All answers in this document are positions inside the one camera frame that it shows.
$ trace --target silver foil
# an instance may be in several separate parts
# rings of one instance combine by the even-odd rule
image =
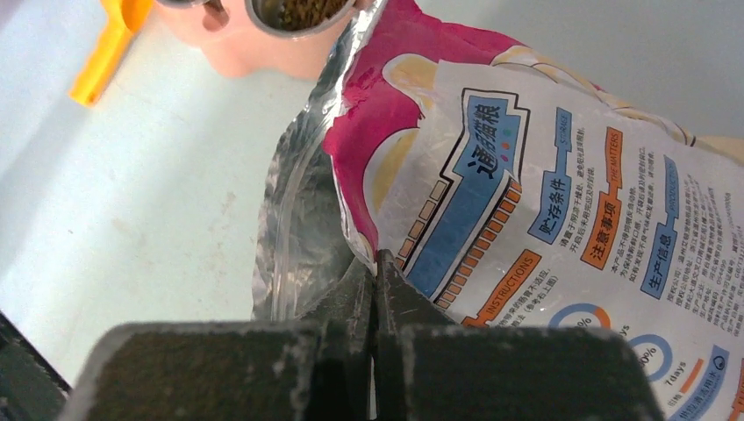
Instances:
[[[354,260],[341,229],[331,159],[319,144],[343,112],[343,82],[385,3],[375,0],[352,19],[334,45],[308,103],[279,139],[259,214],[255,319],[302,315]]]

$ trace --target yellow spoon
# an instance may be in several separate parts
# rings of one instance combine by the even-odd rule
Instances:
[[[104,93],[129,43],[145,23],[153,0],[101,0],[101,5],[109,21],[98,39],[96,51],[69,92],[72,99],[87,107]]]

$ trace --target pink container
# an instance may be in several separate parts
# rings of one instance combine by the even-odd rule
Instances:
[[[155,9],[186,44],[200,48],[221,75],[239,77],[273,68],[300,79],[315,80],[331,46],[355,13],[348,0],[332,18],[307,30],[277,30],[282,0],[158,0]]]

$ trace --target white tabletop surface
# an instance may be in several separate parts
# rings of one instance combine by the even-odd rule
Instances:
[[[744,137],[744,2],[418,2],[693,132]],[[0,0],[0,309],[74,384],[114,325],[249,319],[263,178],[312,86],[224,79],[151,17],[86,110],[67,90],[104,12],[53,3]]]

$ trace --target orange label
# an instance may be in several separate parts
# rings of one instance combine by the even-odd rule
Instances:
[[[623,133],[607,127],[604,139],[604,158],[607,166],[607,182],[610,184],[609,193],[599,193],[599,206],[594,225],[586,248],[582,253],[582,261],[602,270],[607,264],[612,252],[612,244],[618,234],[622,202],[618,200],[618,190],[623,188],[622,172]]]
[[[511,265],[509,272],[498,283],[490,294],[486,304],[478,311],[477,318],[465,318],[463,325],[486,327],[486,323],[492,322],[498,313],[504,309],[506,302],[517,293],[517,290],[525,283],[530,274],[540,263],[542,256],[530,250],[525,250]]]
[[[744,412],[744,360],[741,360],[741,369],[739,370],[739,388],[736,390],[736,396],[731,404],[731,415],[728,421],[736,421],[739,415]]]

